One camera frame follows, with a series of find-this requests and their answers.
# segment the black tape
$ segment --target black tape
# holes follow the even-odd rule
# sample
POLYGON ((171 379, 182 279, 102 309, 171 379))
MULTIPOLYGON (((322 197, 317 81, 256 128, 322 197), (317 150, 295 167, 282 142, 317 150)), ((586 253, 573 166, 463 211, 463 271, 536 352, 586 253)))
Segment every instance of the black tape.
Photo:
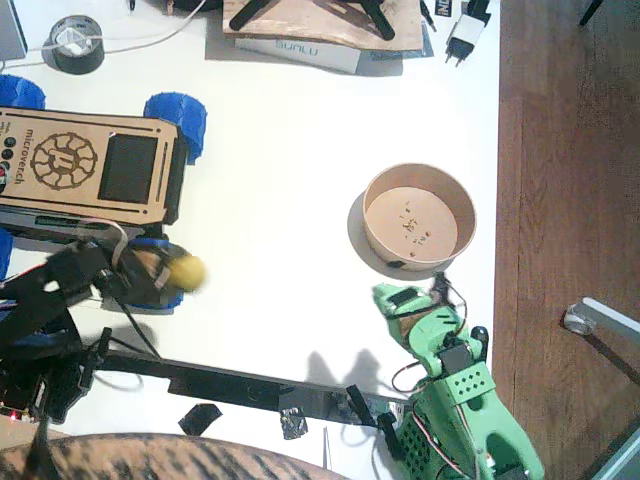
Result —
MULTIPOLYGON (((52 28, 49 34, 48 44, 55 45, 61 43, 58 37, 64 33, 65 30, 73 31, 76 35, 83 35, 85 37, 102 36, 102 29, 98 22, 85 15, 72 15, 59 20, 52 28)), ((84 75, 85 73, 93 72, 96 68, 102 65, 104 60, 104 45, 102 39, 88 40, 89 47, 86 47, 85 51, 74 54, 71 48, 60 46, 53 50, 53 59, 60 70, 73 75, 84 75)))
POLYGON ((199 403, 178 422, 187 435, 199 437, 213 422, 222 416, 222 412, 213 403, 199 403))

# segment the black screen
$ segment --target black screen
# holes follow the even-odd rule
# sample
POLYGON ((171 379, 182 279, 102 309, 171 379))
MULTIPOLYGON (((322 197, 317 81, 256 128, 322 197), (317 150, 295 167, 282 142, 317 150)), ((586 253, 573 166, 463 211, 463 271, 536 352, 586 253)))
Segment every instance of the black screen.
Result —
POLYGON ((157 138, 112 135, 98 198, 147 203, 157 148, 157 138))

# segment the duct tape roll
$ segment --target duct tape roll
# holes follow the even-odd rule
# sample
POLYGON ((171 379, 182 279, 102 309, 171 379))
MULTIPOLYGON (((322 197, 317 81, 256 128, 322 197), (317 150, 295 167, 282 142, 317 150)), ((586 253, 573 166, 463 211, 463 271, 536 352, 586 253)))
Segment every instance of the duct tape roll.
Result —
POLYGON ((100 25, 90 17, 72 15, 58 21, 49 34, 53 58, 60 70, 73 75, 93 72, 104 60, 100 25))

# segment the power adapter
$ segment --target power adapter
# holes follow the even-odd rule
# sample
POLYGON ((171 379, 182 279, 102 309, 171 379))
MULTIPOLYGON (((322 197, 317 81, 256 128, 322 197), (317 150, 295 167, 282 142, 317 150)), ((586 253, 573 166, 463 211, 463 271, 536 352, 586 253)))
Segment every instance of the power adapter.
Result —
POLYGON ((487 13, 489 0, 471 0, 466 12, 460 15, 460 19, 453 26, 449 40, 447 41, 447 62, 451 57, 457 58, 456 67, 465 60, 480 38, 480 34, 489 23, 491 14, 487 13))

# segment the wire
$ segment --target wire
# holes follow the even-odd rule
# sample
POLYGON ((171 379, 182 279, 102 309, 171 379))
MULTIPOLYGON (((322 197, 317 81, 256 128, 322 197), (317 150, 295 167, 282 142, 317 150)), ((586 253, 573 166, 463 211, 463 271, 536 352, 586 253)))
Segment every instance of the wire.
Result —
MULTIPOLYGON (((154 34, 148 34, 148 35, 139 35, 139 36, 134 36, 134 37, 105 37, 104 35, 90 35, 87 37, 84 37, 82 40, 116 40, 116 41, 121 41, 121 40, 144 40, 147 38, 156 38, 158 36, 162 36, 164 35, 162 38, 159 38, 158 40, 154 40, 153 42, 149 42, 149 43, 143 43, 140 45, 131 45, 129 47, 123 47, 123 48, 117 48, 115 50, 107 50, 105 52, 105 55, 110 55, 112 53, 122 53, 122 52, 129 52, 132 50, 139 50, 142 48, 147 48, 147 47, 152 47, 154 45, 158 45, 159 43, 162 43, 166 40, 169 40, 170 38, 174 37, 175 35, 177 35, 178 33, 180 33, 182 30, 184 30, 185 28, 187 28, 187 26, 191 23, 191 20, 193 20, 193 17, 202 9, 202 7, 204 6, 204 4, 207 2, 207 0, 202 0, 198 6, 193 9, 193 11, 184 19, 184 21, 180 24, 180 26, 178 26, 177 29, 175 30, 171 30, 167 32, 158 32, 158 33, 154 33, 154 34)), ((36 47, 36 48, 31 48, 29 49, 29 52, 40 52, 40 51, 45 51, 45 50, 56 50, 60 47, 64 47, 67 45, 71 45, 73 43, 78 43, 79 41, 82 40, 70 40, 68 42, 64 42, 64 43, 55 43, 55 44, 51 44, 51 45, 43 45, 42 47, 36 47)), ((35 63, 19 63, 16 65, 9 65, 6 67, 6 69, 10 69, 10 68, 19 68, 19 67, 34 67, 37 65, 46 65, 46 62, 35 62, 35 63)), ((2 72, 2 70, 4 70, 4 64, 2 66, 2 69, 0 69, 0 73, 2 72)))
POLYGON ((393 389, 396 392, 398 392, 398 393, 408 393, 408 394, 413 395, 414 393, 421 392, 422 390, 427 388, 426 385, 422 385, 421 387, 414 388, 414 389, 411 389, 411 390, 402 390, 402 389, 396 387, 396 378, 398 378, 398 375, 400 375, 405 370, 410 370, 410 369, 412 369, 414 367, 417 367, 418 365, 420 365, 420 362, 410 363, 409 365, 405 365, 404 367, 402 367, 400 370, 398 370, 396 373, 393 374, 393 377, 391 377, 391 386, 393 387, 393 389))
POLYGON ((456 330, 456 337, 458 335, 460 335, 460 332, 462 332, 462 329, 466 326, 467 324, 467 315, 469 314, 469 309, 467 307, 467 301, 464 299, 464 297, 462 295, 460 295, 460 293, 453 288, 451 285, 449 285, 449 288, 451 290, 453 290, 455 292, 456 295, 458 295, 458 297, 460 298, 460 300, 462 300, 462 306, 464 307, 464 317, 462 319, 462 323, 460 324, 460 326, 458 327, 458 330, 456 330))
POLYGON ((152 47, 154 45, 158 45, 159 43, 162 43, 166 40, 169 40, 170 38, 176 36, 178 33, 180 33, 182 30, 184 30, 185 28, 187 28, 187 25, 189 25, 189 23, 191 23, 191 20, 193 19, 193 17, 195 16, 196 13, 198 13, 200 11, 200 9, 204 6, 204 4, 207 2, 207 0, 202 0, 198 6, 196 8, 193 9, 193 11, 187 16, 187 18, 184 19, 184 22, 182 22, 182 25, 180 25, 176 30, 174 30, 173 32, 169 33, 167 36, 162 37, 159 40, 155 40, 153 42, 149 42, 149 43, 144 43, 142 45, 132 45, 130 47, 124 47, 124 48, 118 48, 115 50, 108 50, 105 53, 105 55, 109 55, 112 53, 122 53, 122 52, 129 52, 132 50, 138 50, 141 48, 147 48, 147 47, 152 47))
POLYGON ((130 343, 127 343, 127 342, 125 342, 125 341, 123 341, 123 340, 120 340, 119 338, 111 337, 111 339, 110 339, 110 340, 111 340, 113 343, 117 343, 118 345, 122 345, 123 347, 128 348, 129 350, 132 350, 132 351, 134 351, 134 352, 142 353, 142 354, 145 354, 145 355, 147 354, 147 352, 145 352, 145 351, 144 351, 144 350, 142 350, 141 348, 134 347, 134 346, 133 346, 133 345, 131 345, 130 343))
POLYGON ((113 249, 113 256, 111 257, 111 265, 113 266, 113 268, 116 268, 118 266, 118 260, 120 260, 120 255, 122 255, 122 251, 129 244, 129 237, 127 236, 127 232, 125 232, 120 225, 118 225, 116 222, 112 222, 111 220, 105 220, 103 218, 87 218, 81 220, 80 223, 78 223, 76 231, 80 238, 87 238, 87 236, 84 235, 85 225, 89 225, 91 223, 109 225, 120 232, 120 240, 118 240, 116 247, 113 249))
POLYGON ((451 468, 453 468, 458 474, 462 475, 465 478, 469 478, 468 475, 465 475, 465 473, 462 471, 462 469, 460 469, 460 467, 453 461, 451 460, 443 451, 440 447, 438 447, 438 445, 436 445, 436 442, 433 440, 433 437, 431 437, 431 434, 429 434, 429 432, 427 431, 427 428, 424 426, 424 424, 422 423, 422 420, 420 420, 420 417, 418 417, 418 415, 416 415, 415 411, 411 412, 411 417, 413 418, 413 421, 416 422, 416 425, 418 425, 418 428, 422 431, 422 434, 425 436, 425 438, 427 439, 427 442, 429 442, 429 445, 431 445, 431 448, 433 448, 436 453, 438 455, 440 455, 440 457, 442 458, 442 460, 445 461, 445 463, 447 465, 449 465, 451 468))
POLYGON ((133 386, 133 387, 122 387, 120 385, 116 385, 115 383, 111 383, 108 380, 105 380, 104 378, 102 378, 101 376, 99 376, 97 373, 93 374, 93 378, 95 378, 98 382, 100 382, 101 384, 109 387, 109 388, 113 388, 114 390, 118 390, 119 392, 139 392, 140 390, 142 390, 144 388, 144 380, 142 379, 142 376, 140 376, 140 374, 136 373, 135 374, 136 380, 138 381, 138 383, 133 386))
MULTIPOLYGON (((148 354, 148 352, 145 352, 141 348, 134 347, 130 343, 127 343, 124 340, 120 340, 119 338, 110 337, 109 338, 109 342, 117 343, 118 345, 122 345, 123 347, 128 348, 129 350, 132 350, 132 351, 137 352, 137 353, 142 353, 143 355, 147 355, 148 354)), ((96 347, 96 345, 98 345, 98 343, 100 343, 100 339, 98 339, 95 342, 93 342, 92 344, 90 344, 89 347, 87 347, 87 349, 88 350, 93 350, 96 347)))
POLYGON ((136 333, 138 334, 138 336, 140 337, 140 339, 145 343, 145 345, 149 348, 149 350, 151 351, 151 353, 157 357, 157 358, 162 358, 160 356, 160 354, 158 353, 158 351, 155 349, 155 347, 153 346, 153 344, 149 341, 149 339, 147 338, 147 336, 144 334, 144 332, 142 331, 142 329, 140 328, 140 325, 138 325, 138 322, 136 322, 136 320, 133 318, 133 315, 131 315, 131 312, 129 311, 129 308, 127 308, 127 306, 122 303, 120 300, 118 300, 117 298, 114 298, 114 300, 116 301, 116 303, 120 306, 120 308, 122 309, 122 311, 124 312, 124 314, 127 316, 127 318, 129 319, 129 321, 131 322, 131 325, 133 326, 134 330, 136 331, 136 333))
POLYGON ((440 470, 438 470, 438 473, 436 473, 436 476, 433 480, 438 480, 438 478, 440 478, 440 474, 444 471, 445 467, 447 467, 448 465, 446 463, 443 463, 442 466, 440 467, 440 470))

